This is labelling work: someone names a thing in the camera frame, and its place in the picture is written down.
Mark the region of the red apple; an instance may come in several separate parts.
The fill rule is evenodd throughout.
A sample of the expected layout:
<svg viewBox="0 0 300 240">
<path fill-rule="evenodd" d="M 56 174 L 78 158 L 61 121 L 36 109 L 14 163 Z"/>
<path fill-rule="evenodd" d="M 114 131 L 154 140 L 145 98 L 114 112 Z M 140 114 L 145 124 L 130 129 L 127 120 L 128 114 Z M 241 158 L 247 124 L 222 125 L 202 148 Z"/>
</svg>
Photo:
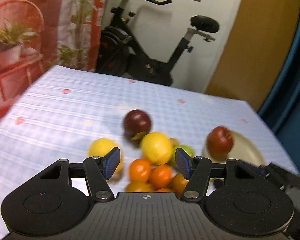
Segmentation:
<svg viewBox="0 0 300 240">
<path fill-rule="evenodd" d="M 234 145 L 230 131 L 224 126 L 215 127 L 207 136 L 206 146 L 209 154 L 216 158 L 225 158 Z"/>
</svg>

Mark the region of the yellow lemon left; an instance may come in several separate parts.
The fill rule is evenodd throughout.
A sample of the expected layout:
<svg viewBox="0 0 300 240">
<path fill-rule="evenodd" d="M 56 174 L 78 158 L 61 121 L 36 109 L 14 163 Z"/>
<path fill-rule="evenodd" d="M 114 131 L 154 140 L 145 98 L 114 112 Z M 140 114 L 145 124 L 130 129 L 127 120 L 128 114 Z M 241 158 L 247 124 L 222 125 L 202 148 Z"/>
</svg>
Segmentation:
<svg viewBox="0 0 300 240">
<path fill-rule="evenodd" d="M 100 138 L 93 141 L 89 146 L 88 157 L 104 157 L 114 147 L 118 147 L 120 149 L 120 163 L 115 170 L 115 173 L 118 173 L 123 169 L 123 153 L 119 145 L 112 140 L 107 138 Z"/>
</svg>

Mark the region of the yellow lemon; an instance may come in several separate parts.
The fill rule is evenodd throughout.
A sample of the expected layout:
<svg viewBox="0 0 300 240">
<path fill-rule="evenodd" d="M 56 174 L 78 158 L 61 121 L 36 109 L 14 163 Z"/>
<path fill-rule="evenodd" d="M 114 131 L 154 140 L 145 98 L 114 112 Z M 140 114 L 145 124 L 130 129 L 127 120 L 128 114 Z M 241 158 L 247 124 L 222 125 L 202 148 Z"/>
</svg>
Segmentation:
<svg viewBox="0 0 300 240">
<path fill-rule="evenodd" d="M 120 163 L 115 170 L 115 173 L 118 173 L 123 169 L 123 153 L 119 145 L 112 140 L 107 138 L 100 138 L 93 141 L 89 146 L 88 157 L 104 157 L 114 147 L 118 147 L 120 149 Z"/>
<path fill-rule="evenodd" d="M 161 132 L 151 132 L 145 135 L 140 148 L 142 157 L 153 165 L 165 165 L 172 157 L 172 144 L 167 135 Z"/>
</svg>

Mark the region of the large orange tangerine right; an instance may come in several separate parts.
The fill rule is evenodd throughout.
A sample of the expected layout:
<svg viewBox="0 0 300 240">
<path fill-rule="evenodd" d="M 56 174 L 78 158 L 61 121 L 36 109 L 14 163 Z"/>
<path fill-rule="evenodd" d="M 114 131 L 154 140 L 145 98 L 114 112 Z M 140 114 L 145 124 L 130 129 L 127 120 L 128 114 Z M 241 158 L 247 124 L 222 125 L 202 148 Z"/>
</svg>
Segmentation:
<svg viewBox="0 0 300 240">
<path fill-rule="evenodd" d="M 181 173 L 177 173 L 171 180 L 170 189 L 175 192 L 176 196 L 179 198 L 185 187 L 188 184 L 188 180 L 186 180 Z"/>
</svg>

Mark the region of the green apple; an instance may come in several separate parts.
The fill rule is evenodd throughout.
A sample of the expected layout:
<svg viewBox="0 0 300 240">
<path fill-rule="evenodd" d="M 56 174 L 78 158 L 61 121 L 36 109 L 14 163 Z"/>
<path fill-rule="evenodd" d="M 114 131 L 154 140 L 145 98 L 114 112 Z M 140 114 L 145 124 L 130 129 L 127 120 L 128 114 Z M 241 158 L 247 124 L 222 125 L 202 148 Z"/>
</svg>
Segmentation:
<svg viewBox="0 0 300 240">
<path fill-rule="evenodd" d="M 190 146 L 187 146 L 187 145 L 174 146 L 172 148 L 172 157 L 169 161 L 169 164 L 173 167 L 176 167 L 176 165 L 175 165 L 175 152 L 178 148 L 183 149 L 190 157 L 194 158 L 194 150 Z"/>
</svg>

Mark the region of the small brown kiwi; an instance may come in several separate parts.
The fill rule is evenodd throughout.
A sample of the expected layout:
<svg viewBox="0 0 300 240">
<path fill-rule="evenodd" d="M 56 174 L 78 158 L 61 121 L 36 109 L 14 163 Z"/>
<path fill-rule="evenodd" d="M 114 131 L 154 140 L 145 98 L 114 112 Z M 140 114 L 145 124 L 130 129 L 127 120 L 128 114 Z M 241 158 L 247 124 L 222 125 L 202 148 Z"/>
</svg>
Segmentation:
<svg viewBox="0 0 300 240">
<path fill-rule="evenodd" d="M 176 139 L 176 138 L 170 138 L 170 139 L 169 139 L 169 141 L 170 141 L 170 143 L 171 143 L 172 147 L 175 147 L 175 146 L 178 146 L 178 145 L 180 145 L 180 142 L 179 142 L 179 140 L 178 140 L 178 139 Z"/>
</svg>

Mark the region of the orange tangerine back right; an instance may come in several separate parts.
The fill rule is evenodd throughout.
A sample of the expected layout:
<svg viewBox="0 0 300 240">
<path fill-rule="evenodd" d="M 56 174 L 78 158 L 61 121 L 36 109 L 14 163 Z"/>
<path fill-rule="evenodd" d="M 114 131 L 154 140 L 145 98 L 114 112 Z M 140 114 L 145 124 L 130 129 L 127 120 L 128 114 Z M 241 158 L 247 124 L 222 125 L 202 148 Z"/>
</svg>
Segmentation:
<svg viewBox="0 0 300 240">
<path fill-rule="evenodd" d="M 168 165 L 159 165 L 155 167 L 150 174 L 149 183 L 154 189 L 166 188 L 172 179 L 172 170 Z"/>
</svg>

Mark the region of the orange tangerine front middle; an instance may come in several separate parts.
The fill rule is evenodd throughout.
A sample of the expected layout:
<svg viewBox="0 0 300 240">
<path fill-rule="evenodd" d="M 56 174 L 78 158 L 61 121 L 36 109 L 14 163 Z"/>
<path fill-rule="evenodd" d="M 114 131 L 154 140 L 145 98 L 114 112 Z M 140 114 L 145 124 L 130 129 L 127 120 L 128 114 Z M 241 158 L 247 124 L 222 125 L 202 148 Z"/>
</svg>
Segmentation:
<svg viewBox="0 0 300 240">
<path fill-rule="evenodd" d="M 174 192 L 174 191 L 170 188 L 161 188 L 158 189 L 156 192 Z"/>
</svg>

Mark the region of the orange tangerine back left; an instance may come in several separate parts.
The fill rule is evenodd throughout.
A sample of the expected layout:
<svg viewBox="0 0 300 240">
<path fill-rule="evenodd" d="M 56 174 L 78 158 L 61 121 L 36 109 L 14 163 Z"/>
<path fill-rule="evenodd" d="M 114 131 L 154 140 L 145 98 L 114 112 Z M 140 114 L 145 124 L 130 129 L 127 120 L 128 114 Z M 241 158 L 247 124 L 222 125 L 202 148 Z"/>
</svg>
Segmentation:
<svg viewBox="0 0 300 240">
<path fill-rule="evenodd" d="M 147 159 L 135 159 L 129 166 L 130 181 L 146 183 L 149 180 L 151 171 L 151 163 Z"/>
</svg>

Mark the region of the speckled orange tangerine front left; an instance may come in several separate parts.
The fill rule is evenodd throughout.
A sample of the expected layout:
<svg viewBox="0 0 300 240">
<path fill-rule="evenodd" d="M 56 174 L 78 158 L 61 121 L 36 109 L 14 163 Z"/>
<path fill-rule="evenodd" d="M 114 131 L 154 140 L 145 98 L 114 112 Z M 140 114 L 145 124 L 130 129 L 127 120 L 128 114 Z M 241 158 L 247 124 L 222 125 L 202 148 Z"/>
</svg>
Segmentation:
<svg viewBox="0 0 300 240">
<path fill-rule="evenodd" d="M 141 181 L 133 181 L 129 183 L 126 188 L 125 192 L 153 192 L 154 189 L 149 183 L 144 183 Z"/>
</svg>

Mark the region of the yellow lemon centre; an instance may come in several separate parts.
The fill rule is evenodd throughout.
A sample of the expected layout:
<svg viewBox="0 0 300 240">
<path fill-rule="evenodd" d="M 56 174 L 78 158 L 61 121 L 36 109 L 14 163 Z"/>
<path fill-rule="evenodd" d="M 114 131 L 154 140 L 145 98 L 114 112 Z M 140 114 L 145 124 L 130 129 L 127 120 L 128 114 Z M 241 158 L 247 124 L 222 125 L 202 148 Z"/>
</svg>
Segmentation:
<svg viewBox="0 0 300 240">
<path fill-rule="evenodd" d="M 140 148 L 142 157 L 153 165 L 165 165 L 172 157 L 172 144 L 167 135 L 161 132 L 151 132 L 145 135 Z"/>
</svg>

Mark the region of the beige round plate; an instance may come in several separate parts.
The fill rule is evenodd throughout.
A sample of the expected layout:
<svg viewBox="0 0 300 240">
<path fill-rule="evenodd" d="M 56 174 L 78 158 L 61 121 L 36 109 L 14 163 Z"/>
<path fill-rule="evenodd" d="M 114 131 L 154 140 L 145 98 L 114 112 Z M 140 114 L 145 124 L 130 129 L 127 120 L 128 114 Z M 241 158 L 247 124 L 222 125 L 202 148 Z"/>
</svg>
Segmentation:
<svg viewBox="0 0 300 240">
<path fill-rule="evenodd" d="M 224 164 L 227 159 L 242 159 L 254 166 L 266 164 L 261 152 L 249 139 L 235 131 L 230 132 L 234 140 L 234 144 L 231 151 L 225 157 L 219 159 L 214 158 L 207 149 L 206 141 L 203 146 L 202 156 L 210 159 L 213 163 Z"/>
</svg>

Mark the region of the dark purple passion fruit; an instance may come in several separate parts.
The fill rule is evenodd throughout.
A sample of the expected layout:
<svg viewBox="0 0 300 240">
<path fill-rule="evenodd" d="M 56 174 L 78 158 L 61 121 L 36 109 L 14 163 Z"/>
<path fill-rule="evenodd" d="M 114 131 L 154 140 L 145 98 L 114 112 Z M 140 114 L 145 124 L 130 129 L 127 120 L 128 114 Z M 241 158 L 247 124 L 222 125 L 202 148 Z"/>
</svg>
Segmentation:
<svg viewBox="0 0 300 240">
<path fill-rule="evenodd" d="M 150 132 L 151 128 L 150 116 L 140 109 L 128 112 L 123 119 L 123 129 L 130 140 L 141 140 Z"/>
</svg>

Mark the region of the blue plaid tablecloth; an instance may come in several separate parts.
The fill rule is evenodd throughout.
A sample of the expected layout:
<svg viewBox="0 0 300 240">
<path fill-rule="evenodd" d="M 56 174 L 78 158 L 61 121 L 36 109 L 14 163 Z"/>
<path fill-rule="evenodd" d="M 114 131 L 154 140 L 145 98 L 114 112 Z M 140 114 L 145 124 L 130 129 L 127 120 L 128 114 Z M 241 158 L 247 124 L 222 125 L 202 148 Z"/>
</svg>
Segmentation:
<svg viewBox="0 0 300 240">
<path fill-rule="evenodd" d="M 249 139 L 266 163 L 298 172 L 245 101 L 55 66 L 0 122 L 0 206 L 10 192 L 55 161 L 82 162 L 99 138 L 116 142 L 128 167 L 141 155 L 123 136 L 122 120 L 133 109 L 150 115 L 153 131 L 178 139 L 198 155 L 210 131 L 225 126 Z M 6 234 L 0 214 L 0 239 Z"/>
</svg>

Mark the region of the teal curtain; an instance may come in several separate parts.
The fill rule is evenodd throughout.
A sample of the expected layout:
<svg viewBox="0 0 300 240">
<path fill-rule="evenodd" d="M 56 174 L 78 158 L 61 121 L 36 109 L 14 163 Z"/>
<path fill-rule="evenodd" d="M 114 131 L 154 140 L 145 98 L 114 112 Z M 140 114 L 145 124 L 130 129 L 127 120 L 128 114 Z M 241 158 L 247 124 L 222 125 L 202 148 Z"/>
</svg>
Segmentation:
<svg viewBox="0 0 300 240">
<path fill-rule="evenodd" d="M 258 114 L 300 172 L 300 14 L 286 60 Z"/>
</svg>

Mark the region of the wooden door panel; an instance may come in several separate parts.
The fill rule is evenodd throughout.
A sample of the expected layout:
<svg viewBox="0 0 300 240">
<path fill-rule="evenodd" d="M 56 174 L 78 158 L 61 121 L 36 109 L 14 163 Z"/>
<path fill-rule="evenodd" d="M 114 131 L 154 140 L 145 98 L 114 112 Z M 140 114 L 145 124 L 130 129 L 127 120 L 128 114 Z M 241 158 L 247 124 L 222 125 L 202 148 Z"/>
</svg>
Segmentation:
<svg viewBox="0 0 300 240">
<path fill-rule="evenodd" d="M 300 0 L 241 0 L 206 94 L 245 100 L 258 111 L 286 59 L 299 11 Z"/>
</svg>

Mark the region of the printed room backdrop cloth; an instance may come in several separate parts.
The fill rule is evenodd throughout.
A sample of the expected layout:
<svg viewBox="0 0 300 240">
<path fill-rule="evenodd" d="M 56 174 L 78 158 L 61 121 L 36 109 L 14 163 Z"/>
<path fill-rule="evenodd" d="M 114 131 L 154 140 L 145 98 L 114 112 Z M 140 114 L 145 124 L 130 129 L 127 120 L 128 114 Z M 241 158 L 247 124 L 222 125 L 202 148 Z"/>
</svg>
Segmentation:
<svg viewBox="0 0 300 240">
<path fill-rule="evenodd" d="M 106 0 L 0 0 L 0 122 L 54 65 L 92 71 Z"/>
</svg>

